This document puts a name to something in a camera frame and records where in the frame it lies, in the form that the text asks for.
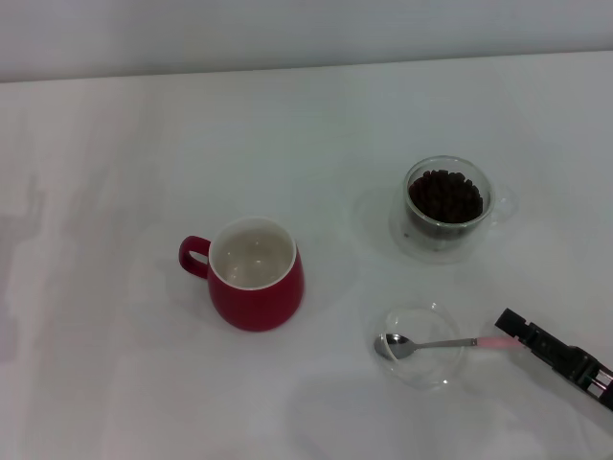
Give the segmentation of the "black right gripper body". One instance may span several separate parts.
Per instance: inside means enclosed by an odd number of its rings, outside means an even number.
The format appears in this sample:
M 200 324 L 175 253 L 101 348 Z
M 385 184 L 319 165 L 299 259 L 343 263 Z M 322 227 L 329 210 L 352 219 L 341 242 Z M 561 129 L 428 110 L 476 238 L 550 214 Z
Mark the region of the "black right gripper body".
M 579 347 L 569 348 L 566 378 L 600 405 L 612 410 L 612 371 Z

